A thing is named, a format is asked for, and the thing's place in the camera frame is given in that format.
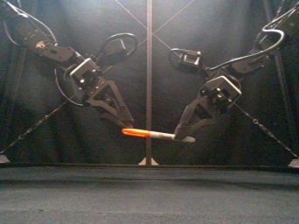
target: marker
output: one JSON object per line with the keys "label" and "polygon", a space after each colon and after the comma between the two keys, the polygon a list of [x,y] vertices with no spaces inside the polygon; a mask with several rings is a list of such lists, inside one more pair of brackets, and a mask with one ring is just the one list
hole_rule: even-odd
{"label": "marker", "polygon": [[[121,132],[132,137],[150,137],[157,138],[162,140],[170,140],[170,141],[180,141],[173,139],[173,134],[156,132],[145,129],[121,129]],[[180,142],[184,143],[194,143],[194,138],[190,136],[186,136]]]}

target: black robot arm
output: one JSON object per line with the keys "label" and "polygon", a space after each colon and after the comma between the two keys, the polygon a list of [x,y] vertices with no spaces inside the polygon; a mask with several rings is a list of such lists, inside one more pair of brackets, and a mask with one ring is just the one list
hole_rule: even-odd
{"label": "black robot arm", "polygon": [[[252,51],[244,57],[232,59],[208,68],[201,63],[201,53],[173,48],[169,51],[169,61],[174,68],[200,74],[205,83],[200,87],[196,99],[182,111],[181,120],[174,129],[174,139],[181,140],[202,126],[213,124],[217,116],[226,112],[240,96],[240,82],[248,74],[265,66],[269,55],[277,47],[288,44],[299,34],[299,3],[269,24],[256,37]],[[173,63],[173,54],[178,61]]]}
{"label": "black robot arm", "polygon": [[[136,50],[134,35],[121,33],[112,36],[102,45],[97,57],[84,59],[70,47],[57,46],[56,38],[40,29],[32,20],[33,17],[5,0],[0,1],[0,12],[0,17],[13,31],[20,45],[54,62],[69,77],[72,90],[81,105],[90,105],[98,111],[100,117],[110,120],[121,128],[130,128],[133,118],[117,86],[112,80],[102,78],[100,67],[113,65],[132,55]],[[126,52],[121,37],[134,41],[130,52]]]}

